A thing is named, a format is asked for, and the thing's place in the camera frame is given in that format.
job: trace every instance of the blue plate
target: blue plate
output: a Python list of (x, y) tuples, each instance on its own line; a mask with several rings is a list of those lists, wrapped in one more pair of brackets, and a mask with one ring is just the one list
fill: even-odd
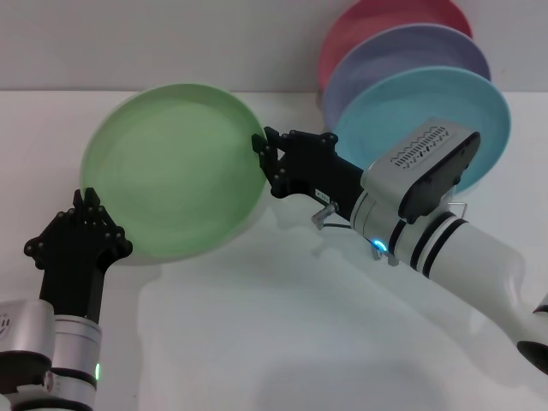
[(394, 75), (356, 97), (335, 128), (337, 153), (367, 170), (431, 117), (481, 134), (478, 153), (457, 191), (487, 174), (509, 140), (509, 107), (490, 81), (461, 68), (428, 67)]

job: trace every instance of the black stripe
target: black stripe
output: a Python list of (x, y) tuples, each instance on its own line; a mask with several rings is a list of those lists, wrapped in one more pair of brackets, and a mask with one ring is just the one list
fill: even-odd
[(459, 218), (458, 220), (451, 223), (447, 230), (445, 230), (442, 235), (439, 236), (438, 240), (434, 244), (434, 247), (432, 247), (432, 250), (430, 250), (428, 257), (426, 257), (425, 266), (422, 269), (422, 273), (425, 275), (426, 278), (430, 278), (430, 269), (432, 268), (432, 265), (434, 264), (434, 261), (438, 256), (438, 253), (445, 245), (445, 242), (449, 240), (449, 237), (453, 235), (456, 229), (458, 229), (460, 226), (467, 222), (468, 221)]
[(93, 385), (93, 388), (97, 389), (97, 379), (93, 375), (89, 375), (87, 372), (71, 370), (68, 368), (51, 368), (51, 372), (57, 374), (59, 377), (69, 377), (85, 381), (88, 384)]
[(538, 306), (537, 309), (533, 311), (533, 313), (548, 313), (548, 305), (542, 304)]
[(548, 374), (548, 347), (540, 342), (519, 341), (517, 349), (544, 374)]
[(428, 240), (430, 240), (430, 237), (433, 236), (433, 234), (439, 229), (439, 226), (445, 223), (449, 218), (454, 217), (455, 214), (453, 214), (451, 211), (446, 211), (440, 214), (432, 223), (426, 227), (425, 232), (422, 233), (420, 236), (419, 241), (417, 241), (417, 245), (414, 247), (413, 254), (411, 255), (411, 262), (409, 265), (411, 265), (411, 268), (417, 271), (417, 264), (419, 264), (419, 257), (422, 253), (422, 250), (425, 249), (426, 244), (428, 243)]
[(400, 220), (397, 222), (394, 231), (392, 231), (392, 235), (390, 236), (390, 240), (388, 241), (388, 252), (392, 255), (394, 255), (394, 252), (396, 251), (397, 239), (400, 238), (400, 234), (402, 233), (405, 225), (405, 221)]
[(53, 398), (48, 400), (34, 400), (24, 402), (22, 404), (12, 407), (11, 411), (30, 411), (32, 409), (41, 408), (59, 408), (69, 409), (71, 411), (93, 411), (91, 407), (88, 407), (86, 404), (82, 404), (81, 402)]

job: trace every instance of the robotic hand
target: robotic hand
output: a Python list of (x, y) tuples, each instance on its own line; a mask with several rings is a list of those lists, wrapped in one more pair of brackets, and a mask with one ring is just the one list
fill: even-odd
[(520, 297), (522, 256), (449, 211), (479, 133), (431, 119), (366, 171), (337, 156), (334, 134), (265, 133), (253, 136), (253, 150), (274, 197), (324, 205), (313, 216), (318, 229), (331, 214), (345, 218), (389, 264), (410, 265), (481, 311), (548, 374), (548, 296), (531, 313)]
[(26, 245), (44, 270), (39, 300), (0, 304), (0, 394), (13, 411), (92, 411), (104, 275), (133, 246), (92, 188)]

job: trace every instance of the purple plate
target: purple plate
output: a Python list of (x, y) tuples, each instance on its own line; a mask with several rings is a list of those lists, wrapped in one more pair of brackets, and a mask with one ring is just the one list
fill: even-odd
[(347, 106), (392, 75), (425, 66), (451, 66), (491, 79), (489, 64), (466, 34), (438, 24), (385, 30), (357, 45), (337, 65), (324, 93), (324, 120), (334, 130)]

